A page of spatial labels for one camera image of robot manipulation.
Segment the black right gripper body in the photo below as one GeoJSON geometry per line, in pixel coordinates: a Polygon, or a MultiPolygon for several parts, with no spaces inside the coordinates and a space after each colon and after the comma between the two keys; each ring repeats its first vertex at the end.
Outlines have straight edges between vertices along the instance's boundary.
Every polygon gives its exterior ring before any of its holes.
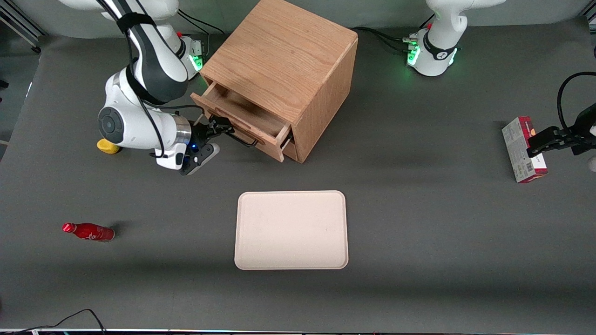
{"type": "Polygon", "coordinates": [[[216,129],[213,123],[196,123],[191,127],[190,154],[215,155],[216,147],[210,144],[215,138],[216,129]]]}

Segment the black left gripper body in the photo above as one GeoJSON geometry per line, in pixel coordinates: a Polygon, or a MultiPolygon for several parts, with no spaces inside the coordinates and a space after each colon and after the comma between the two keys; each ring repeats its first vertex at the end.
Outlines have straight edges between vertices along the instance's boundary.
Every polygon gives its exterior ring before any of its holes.
{"type": "Polygon", "coordinates": [[[572,136],[572,153],[581,155],[596,146],[596,136],[591,132],[596,125],[596,104],[592,104],[579,113],[575,123],[568,127],[568,133],[572,136]]]}

